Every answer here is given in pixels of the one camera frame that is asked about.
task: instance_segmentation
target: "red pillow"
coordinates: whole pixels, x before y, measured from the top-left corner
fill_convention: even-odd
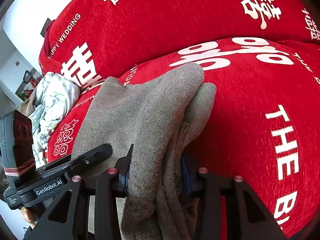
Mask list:
[[[317,43],[319,33],[299,0],[72,0],[39,63],[85,88],[193,44],[236,36]]]
[[[183,63],[200,64],[217,93],[207,126],[186,151],[217,175],[244,177],[290,237],[320,204],[319,49],[251,37],[210,41],[135,66],[119,80],[144,83]],[[72,116],[80,107],[64,124],[79,119],[80,128],[84,116]],[[64,124],[50,138],[51,156]]]

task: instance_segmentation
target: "wrinkled fabric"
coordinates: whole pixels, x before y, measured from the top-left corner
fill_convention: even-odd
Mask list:
[[[48,72],[36,87],[35,111],[32,122],[33,155],[36,167],[46,164],[44,150],[58,124],[69,113],[79,98],[80,90],[60,74]]]
[[[191,239],[179,195],[180,157],[206,125],[216,88],[188,63],[145,84],[123,86],[109,77],[101,85],[74,144],[72,158],[103,143],[113,154],[84,175],[99,175],[134,144],[127,198],[117,200],[123,239]],[[89,230],[93,230],[93,202]]]

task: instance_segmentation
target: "white wall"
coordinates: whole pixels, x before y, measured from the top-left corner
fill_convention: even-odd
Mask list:
[[[2,63],[11,55],[16,48],[9,40],[8,36],[4,33],[3,29],[0,29],[0,68]]]
[[[42,27],[54,20],[71,0],[15,0],[4,19],[4,31],[18,51],[41,73],[38,63],[44,42]]]
[[[6,94],[0,90],[0,117],[14,110],[16,107],[12,104],[12,101],[6,96]]]
[[[31,71],[31,68],[24,62],[21,54],[15,50],[3,61],[0,69],[0,80],[11,92],[15,93],[22,83],[26,70]]]

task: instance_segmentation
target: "black mount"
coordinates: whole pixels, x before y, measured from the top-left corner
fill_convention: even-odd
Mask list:
[[[242,177],[219,177],[183,155],[184,188],[199,197],[194,240],[220,240],[221,196],[226,198],[228,240],[286,240],[272,214]]]
[[[11,209],[22,206],[33,207],[37,204],[41,206],[43,201],[57,195],[74,175],[80,174],[84,169],[102,162],[111,155],[111,145],[103,144],[73,160],[60,164],[71,158],[70,155],[65,156],[36,170],[32,179],[26,183],[18,187],[16,185],[12,187],[12,184],[9,184],[9,188],[4,192],[4,198]],[[33,212],[41,216],[41,212],[36,210]]]
[[[93,239],[88,232],[89,199],[95,195],[94,239],[121,240],[116,197],[125,198],[133,144],[114,168],[92,178],[74,176],[41,216],[28,240]]]

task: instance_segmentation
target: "red cushion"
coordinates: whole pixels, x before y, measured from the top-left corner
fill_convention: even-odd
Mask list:
[[[86,87],[206,41],[256,36],[319,42],[320,32],[299,0],[114,1],[72,0],[67,5],[49,31],[49,56],[43,49],[40,53],[43,73],[62,73]]]
[[[216,84],[217,93],[207,126],[186,151],[217,175],[244,177],[290,237],[320,203],[320,46],[279,43],[207,42],[133,67],[119,80],[144,83],[184,62],[201,64],[204,81]],[[83,103],[84,112],[90,102]],[[73,117],[81,109],[77,105],[63,122],[79,119],[79,129],[83,117]]]

